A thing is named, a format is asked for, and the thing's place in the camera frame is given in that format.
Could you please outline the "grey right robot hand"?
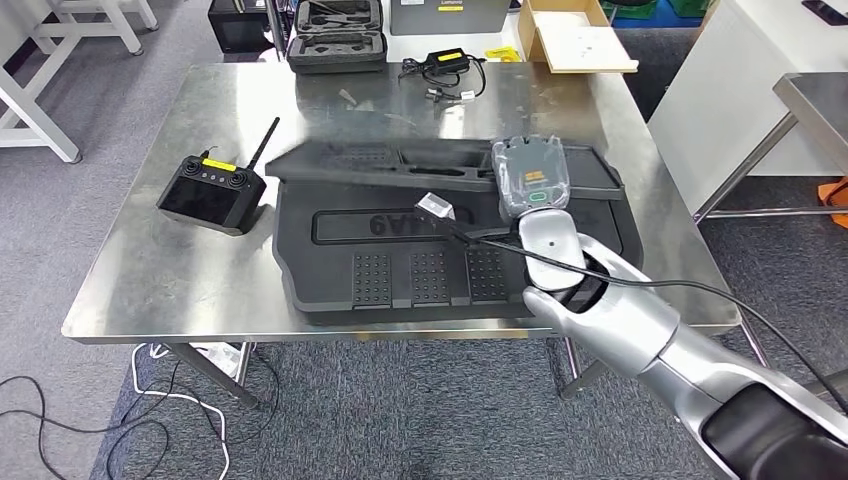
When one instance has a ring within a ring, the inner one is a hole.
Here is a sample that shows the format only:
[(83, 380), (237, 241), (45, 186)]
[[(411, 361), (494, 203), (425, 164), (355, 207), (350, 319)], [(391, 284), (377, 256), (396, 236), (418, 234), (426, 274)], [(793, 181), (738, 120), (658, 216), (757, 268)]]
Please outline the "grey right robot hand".
[(491, 160), (504, 219), (566, 208), (571, 180), (558, 136), (514, 136), (497, 141), (491, 148)]

